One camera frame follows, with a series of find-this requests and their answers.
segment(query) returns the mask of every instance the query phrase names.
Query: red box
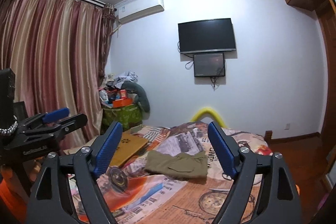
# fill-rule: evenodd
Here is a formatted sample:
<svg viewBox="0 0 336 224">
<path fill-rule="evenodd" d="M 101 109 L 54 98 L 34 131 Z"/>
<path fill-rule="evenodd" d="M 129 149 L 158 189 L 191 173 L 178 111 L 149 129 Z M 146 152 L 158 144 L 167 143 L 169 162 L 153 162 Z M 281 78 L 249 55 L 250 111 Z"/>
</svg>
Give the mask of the red box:
<svg viewBox="0 0 336 224">
<path fill-rule="evenodd" d="M 127 99 L 127 91 L 120 90 L 120 99 Z"/>
</svg>

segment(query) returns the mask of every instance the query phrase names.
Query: green bag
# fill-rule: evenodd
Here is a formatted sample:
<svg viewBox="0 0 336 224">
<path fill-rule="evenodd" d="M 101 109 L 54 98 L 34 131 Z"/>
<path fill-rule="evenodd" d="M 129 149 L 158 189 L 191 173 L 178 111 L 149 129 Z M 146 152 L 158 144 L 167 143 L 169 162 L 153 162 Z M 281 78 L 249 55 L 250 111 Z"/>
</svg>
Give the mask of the green bag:
<svg viewBox="0 0 336 224">
<path fill-rule="evenodd" d="M 113 121 L 120 122 L 123 126 L 123 131 L 126 131 L 142 123 L 142 112 L 137 104 L 116 108 L 103 107 L 101 132 L 105 133 Z"/>
</svg>

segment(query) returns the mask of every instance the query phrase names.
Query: bedsheet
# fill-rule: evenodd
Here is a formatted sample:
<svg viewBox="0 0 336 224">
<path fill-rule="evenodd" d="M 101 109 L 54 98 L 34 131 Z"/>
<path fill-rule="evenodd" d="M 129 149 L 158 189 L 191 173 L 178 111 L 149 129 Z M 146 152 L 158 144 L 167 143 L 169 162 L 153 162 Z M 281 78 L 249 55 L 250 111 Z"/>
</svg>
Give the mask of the bedsheet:
<svg viewBox="0 0 336 224">
<path fill-rule="evenodd" d="M 147 138 L 148 145 L 120 169 L 109 167 L 97 183 L 110 211 L 118 223 L 205 223 L 210 224 L 232 186 L 217 159 L 207 135 L 208 124 L 189 122 L 177 127 L 144 126 L 134 135 Z M 262 136 L 223 128 L 239 146 L 253 152 L 270 155 L 272 152 Z M 205 150 L 208 156 L 206 179 L 176 180 L 165 175 L 151 175 L 143 170 L 147 152 L 155 149 L 176 155 L 180 152 Z M 261 175 L 256 175 L 248 205 L 241 222 L 251 218 L 259 193 Z M 79 218 L 88 222 L 75 183 L 71 183 L 73 201 Z"/>
</svg>

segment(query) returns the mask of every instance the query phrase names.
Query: air conditioner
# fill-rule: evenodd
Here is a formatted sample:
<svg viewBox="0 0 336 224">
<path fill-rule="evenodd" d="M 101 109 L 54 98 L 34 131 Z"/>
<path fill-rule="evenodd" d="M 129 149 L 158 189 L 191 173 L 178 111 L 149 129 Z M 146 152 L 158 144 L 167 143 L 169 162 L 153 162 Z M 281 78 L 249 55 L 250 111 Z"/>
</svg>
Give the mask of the air conditioner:
<svg viewBox="0 0 336 224">
<path fill-rule="evenodd" d="M 118 8 L 119 21 L 125 24 L 164 10 L 163 0 L 135 0 Z"/>
</svg>

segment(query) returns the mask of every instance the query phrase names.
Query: curtain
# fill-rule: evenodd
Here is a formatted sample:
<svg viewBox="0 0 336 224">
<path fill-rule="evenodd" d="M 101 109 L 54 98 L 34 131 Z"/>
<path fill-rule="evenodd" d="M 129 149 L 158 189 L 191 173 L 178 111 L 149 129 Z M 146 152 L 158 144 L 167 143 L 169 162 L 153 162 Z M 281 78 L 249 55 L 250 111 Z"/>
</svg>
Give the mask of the curtain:
<svg viewBox="0 0 336 224">
<path fill-rule="evenodd" d="M 16 74 L 15 100 L 25 102 L 29 115 L 63 107 L 87 115 L 87 126 L 66 135 L 63 149 L 99 135 L 98 84 L 113 9 L 78 0 L 0 0 L 0 20 L 0 69 Z"/>
</svg>

